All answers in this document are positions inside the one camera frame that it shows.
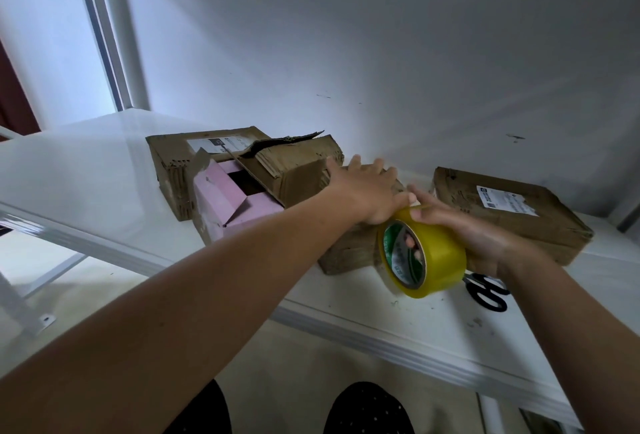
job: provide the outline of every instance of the wall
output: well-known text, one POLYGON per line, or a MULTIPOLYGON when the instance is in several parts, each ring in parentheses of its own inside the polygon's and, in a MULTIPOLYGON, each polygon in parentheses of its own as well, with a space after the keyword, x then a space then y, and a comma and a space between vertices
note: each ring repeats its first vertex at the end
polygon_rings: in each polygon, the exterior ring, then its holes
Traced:
POLYGON ((606 215, 640 163, 640 0, 128 0, 151 109, 327 130, 606 215))
POLYGON ((0 0, 0 40, 42 129, 115 111, 84 0, 0 0))

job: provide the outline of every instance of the pink box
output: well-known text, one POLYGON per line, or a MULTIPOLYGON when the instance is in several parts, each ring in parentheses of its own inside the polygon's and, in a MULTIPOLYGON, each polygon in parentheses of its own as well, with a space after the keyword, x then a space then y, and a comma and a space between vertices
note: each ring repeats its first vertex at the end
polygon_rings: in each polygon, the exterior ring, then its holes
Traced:
POLYGON ((193 178, 194 223, 205 243, 238 233, 257 220, 283 210, 235 160, 209 166, 193 178))

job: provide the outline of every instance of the person's right arm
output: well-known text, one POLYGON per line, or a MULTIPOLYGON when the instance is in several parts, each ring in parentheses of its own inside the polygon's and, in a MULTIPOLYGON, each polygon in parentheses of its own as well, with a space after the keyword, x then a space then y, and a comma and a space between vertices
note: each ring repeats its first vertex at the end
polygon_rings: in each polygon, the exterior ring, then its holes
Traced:
POLYGON ((640 432, 640 337, 530 241, 409 189, 414 220, 451 228, 468 268, 513 294, 586 432, 640 432))

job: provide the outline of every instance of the person's left hand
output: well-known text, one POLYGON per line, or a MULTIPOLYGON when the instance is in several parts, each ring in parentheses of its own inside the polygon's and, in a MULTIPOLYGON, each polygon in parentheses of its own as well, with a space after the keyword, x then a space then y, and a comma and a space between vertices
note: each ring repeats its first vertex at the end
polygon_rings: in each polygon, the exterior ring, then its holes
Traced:
POLYGON ((362 217, 361 221, 376 225, 388 220, 396 210, 408 207, 416 201, 410 192, 394 195, 391 187, 396 182, 397 170, 385 171, 384 160, 377 158, 366 169, 360 163, 360 155, 354 155, 346 169, 333 158, 327 158, 326 166, 331 175, 328 190, 353 199, 362 217))

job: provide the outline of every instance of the yellow tape roll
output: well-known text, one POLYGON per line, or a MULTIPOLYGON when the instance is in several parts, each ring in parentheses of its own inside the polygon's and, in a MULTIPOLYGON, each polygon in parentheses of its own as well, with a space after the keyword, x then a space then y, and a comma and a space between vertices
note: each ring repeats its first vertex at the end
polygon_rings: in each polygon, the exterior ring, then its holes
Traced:
POLYGON ((465 248, 452 232, 441 225, 414 221, 409 208, 403 208, 380 225, 378 249, 391 279, 404 294, 424 298, 460 282, 467 268, 465 248), (406 233, 413 236, 422 262, 415 259, 405 244, 406 233))

